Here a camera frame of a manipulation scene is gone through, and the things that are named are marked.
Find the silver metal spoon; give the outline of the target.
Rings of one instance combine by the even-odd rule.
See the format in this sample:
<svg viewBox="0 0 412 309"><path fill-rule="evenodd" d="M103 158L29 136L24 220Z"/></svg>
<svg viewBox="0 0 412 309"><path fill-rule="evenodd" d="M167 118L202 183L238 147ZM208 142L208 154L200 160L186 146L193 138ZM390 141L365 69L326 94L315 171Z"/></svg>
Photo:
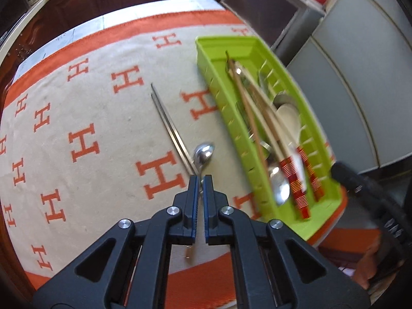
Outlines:
<svg viewBox="0 0 412 309"><path fill-rule="evenodd" d="M199 179L199 196L202 195L202 171L209 164L215 150L213 142L204 142L197 145L193 152L192 164L195 167L195 173Z"/></svg>

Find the silver spoon in tray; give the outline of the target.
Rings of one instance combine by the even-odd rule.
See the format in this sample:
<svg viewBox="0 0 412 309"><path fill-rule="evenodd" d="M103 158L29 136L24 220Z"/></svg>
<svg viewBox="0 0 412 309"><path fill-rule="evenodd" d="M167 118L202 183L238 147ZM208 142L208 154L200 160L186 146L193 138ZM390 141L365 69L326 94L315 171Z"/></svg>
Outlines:
<svg viewBox="0 0 412 309"><path fill-rule="evenodd" d="M263 149L268 153L266 161L268 162L268 174L273 191L273 198L278 206L286 203L290 197L290 185L288 179L281 170L280 164L274 156L271 146L265 141L260 142Z"/></svg>

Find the brown wooden chopstick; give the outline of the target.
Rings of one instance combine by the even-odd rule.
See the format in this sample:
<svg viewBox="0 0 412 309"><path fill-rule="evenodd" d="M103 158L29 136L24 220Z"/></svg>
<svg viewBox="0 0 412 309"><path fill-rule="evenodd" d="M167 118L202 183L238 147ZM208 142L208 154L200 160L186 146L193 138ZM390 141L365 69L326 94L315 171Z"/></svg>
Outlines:
<svg viewBox="0 0 412 309"><path fill-rule="evenodd" d="M245 119L244 122L247 125L247 128L250 130L251 135L250 139L255 142L256 150L258 154L259 161L265 170L267 181L271 189L274 188L271 181L270 165L268 163L268 157L272 155L272 146L267 143L265 140L261 139L259 134L258 125L256 123L256 116L251 107L251 103L248 100L248 92L245 89L244 82L242 80L241 73L238 68L235 66L235 60L230 57L228 51L226 51L226 65L229 76L232 78L234 85L237 88L237 91L240 95L241 105L239 106L239 111L244 113Z"/></svg>

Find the wooden chopstick red checkered end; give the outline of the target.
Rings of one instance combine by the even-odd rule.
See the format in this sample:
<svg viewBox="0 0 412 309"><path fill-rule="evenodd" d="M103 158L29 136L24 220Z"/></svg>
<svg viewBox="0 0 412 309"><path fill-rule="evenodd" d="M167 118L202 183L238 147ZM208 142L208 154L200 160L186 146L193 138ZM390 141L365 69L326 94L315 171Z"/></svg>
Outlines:
<svg viewBox="0 0 412 309"><path fill-rule="evenodd" d="M266 99L263 91L256 85L251 73L244 66L239 64L235 66L239 71L242 71L242 80L248 92L247 97L255 113L256 122L265 131L265 135L269 139L272 151L280 164L281 170L288 179L297 212L302 219L308 219L310 218L310 210L307 196L302 191L301 183L297 178L297 171L291 157L285 130L282 129L281 122L275 117L274 109L269 104L269 100Z"/></svg>

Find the green plastic utensil tray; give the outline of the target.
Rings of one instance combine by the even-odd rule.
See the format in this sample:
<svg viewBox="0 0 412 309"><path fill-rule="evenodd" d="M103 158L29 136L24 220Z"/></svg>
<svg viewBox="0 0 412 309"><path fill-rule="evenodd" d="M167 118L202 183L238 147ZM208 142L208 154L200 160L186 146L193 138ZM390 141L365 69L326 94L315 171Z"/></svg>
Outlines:
<svg viewBox="0 0 412 309"><path fill-rule="evenodd" d="M204 36L196 38L195 44L198 68L219 108L252 191L255 211L250 213L251 216L266 221L279 218L308 243L318 245L343 215L347 197L340 185L330 177L332 151L299 86L284 64L257 37ZM272 95L285 91L294 98L301 123L299 146L307 155L323 192L321 198L316 198L312 189L307 189L309 218L302 217L293 198L281 206L272 198L268 176L238 111L241 97L226 70L228 58L240 62L253 79L258 77L259 72L263 73Z"/></svg>

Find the metal chopstick on mat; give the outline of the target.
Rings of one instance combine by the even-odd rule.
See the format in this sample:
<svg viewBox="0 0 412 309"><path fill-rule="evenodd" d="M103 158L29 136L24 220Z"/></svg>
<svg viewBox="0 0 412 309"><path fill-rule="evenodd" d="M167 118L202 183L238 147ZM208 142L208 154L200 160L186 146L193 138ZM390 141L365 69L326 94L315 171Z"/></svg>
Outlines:
<svg viewBox="0 0 412 309"><path fill-rule="evenodd" d="M166 115L164 114L164 111L161 109L161 105L159 103L159 101L156 99L156 96L154 95L154 92L151 92L151 99L154 102L154 105L156 107L156 110L159 114L159 116L161 117L161 121L163 122L166 131L168 132L169 138L171 139L171 142L173 143L178 156L180 157L180 160L183 164L183 166L185 167L186 171L188 172L189 175L195 175L195 171L193 170L192 166L190 166L188 159L186 158L186 156L183 153L183 150L181 150L180 146L178 145L178 141L169 125L169 123L167 122L166 119Z"/></svg>
<svg viewBox="0 0 412 309"><path fill-rule="evenodd" d="M188 149L187 149L185 143L183 142L183 139L181 138L181 136L180 136L180 134L179 134L179 132L178 132L171 116L170 116L170 114L167 111L166 106L164 105L163 101L161 100L161 97L159 96L159 92L157 91L157 89L156 89L156 87L154 86L153 83L151 83L151 92L154 92L154 95L156 96L156 99L159 101L159 103L161 105L161 109L164 111L164 114L166 115L167 122L169 123L169 125L170 125L170 127L171 127L177 141L178 141L178 145L180 146L181 150L183 150L183 153L186 156L186 158L188 159L190 166L192 166L193 170L195 171L195 167L192 164L193 159L192 159L191 155L189 154Z"/></svg>

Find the orange beige H-pattern mat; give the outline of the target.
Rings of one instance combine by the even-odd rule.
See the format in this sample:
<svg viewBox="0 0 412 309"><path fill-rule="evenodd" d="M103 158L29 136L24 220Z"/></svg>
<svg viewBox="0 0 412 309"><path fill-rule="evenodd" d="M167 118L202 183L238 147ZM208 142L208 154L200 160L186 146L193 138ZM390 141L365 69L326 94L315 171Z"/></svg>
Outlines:
<svg viewBox="0 0 412 309"><path fill-rule="evenodd" d="M236 208L255 207L195 40L253 36L228 11L156 15L104 29L36 64L1 117L1 206L30 283L41 287L122 218L172 204L188 174L151 83L188 150L213 142L207 174Z"/></svg>

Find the white ceramic spoon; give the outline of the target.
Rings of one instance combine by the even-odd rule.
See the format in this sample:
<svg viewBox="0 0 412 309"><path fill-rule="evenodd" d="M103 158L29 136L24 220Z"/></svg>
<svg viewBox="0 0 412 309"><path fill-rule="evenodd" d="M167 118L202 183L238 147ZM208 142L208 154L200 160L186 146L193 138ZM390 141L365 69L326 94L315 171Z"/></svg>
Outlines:
<svg viewBox="0 0 412 309"><path fill-rule="evenodd" d="M277 114L280 116L281 121L287 127L289 133L292 136L292 142L289 143L291 157L297 171L297 178L299 179L302 191L307 192L306 174L304 164L297 151L297 145L299 144L299 135L301 123L299 120L299 112L295 106L290 103L284 103L277 109Z"/></svg>

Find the grey refrigerator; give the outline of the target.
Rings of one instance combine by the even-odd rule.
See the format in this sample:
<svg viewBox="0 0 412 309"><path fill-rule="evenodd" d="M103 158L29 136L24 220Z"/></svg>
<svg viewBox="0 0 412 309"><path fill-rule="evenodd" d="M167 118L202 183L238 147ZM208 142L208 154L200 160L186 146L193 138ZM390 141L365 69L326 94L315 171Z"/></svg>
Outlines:
<svg viewBox="0 0 412 309"><path fill-rule="evenodd" d="M336 159L411 166L411 23L399 0L337 0L288 64Z"/></svg>

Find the grey shelf with clutter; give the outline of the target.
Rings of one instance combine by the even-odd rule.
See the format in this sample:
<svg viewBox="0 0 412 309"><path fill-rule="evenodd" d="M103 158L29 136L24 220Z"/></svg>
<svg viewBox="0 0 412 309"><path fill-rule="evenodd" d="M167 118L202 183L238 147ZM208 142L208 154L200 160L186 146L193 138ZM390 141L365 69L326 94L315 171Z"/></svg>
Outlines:
<svg viewBox="0 0 412 309"><path fill-rule="evenodd" d="M286 66L326 16L313 0L221 0Z"/></svg>

